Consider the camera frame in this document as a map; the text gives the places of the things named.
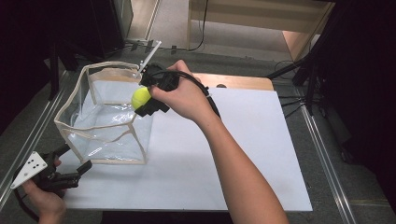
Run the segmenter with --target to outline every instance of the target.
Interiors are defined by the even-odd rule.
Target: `forearm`
[[[61,224],[63,223],[64,213],[61,214],[42,214],[38,221],[39,224]]]
[[[288,223],[279,200],[257,167],[216,116],[198,121],[212,150],[234,223]]]

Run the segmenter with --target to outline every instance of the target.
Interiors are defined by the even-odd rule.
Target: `tennis ball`
[[[140,106],[145,105],[150,98],[151,95],[149,94],[149,89],[147,87],[139,88],[132,96],[131,105],[134,107],[134,109],[137,109]]]

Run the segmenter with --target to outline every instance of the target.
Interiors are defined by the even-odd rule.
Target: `plastic container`
[[[85,66],[55,117],[55,124],[81,162],[146,164],[152,116],[131,106],[140,88],[138,65],[121,62]]]

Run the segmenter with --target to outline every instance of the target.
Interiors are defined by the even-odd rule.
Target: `white board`
[[[221,118],[263,173],[286,211],[312,211],[275,91],[210,89]],[[156,112],[146,165],[94,164],[64,197],[68,208],[225,211],[204,135],[172,109]],[[70,150],[60,172],[79,166]]]

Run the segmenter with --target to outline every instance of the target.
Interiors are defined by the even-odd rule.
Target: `person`
[[[192,76],[181,60],[168,69]],[[152,86],[149,92],[154,99],[169,105],[202,130],[209,143],[233,223],[289,223],[265,177],[236,143],[194,83],[181,77],[177,89],[173,91],[162,91]],[[65,213],[63,200],[53,193],[42,191],[32,181],[24,183],[23,187],[40,212],[39,223],[59,223],[62,220]]]

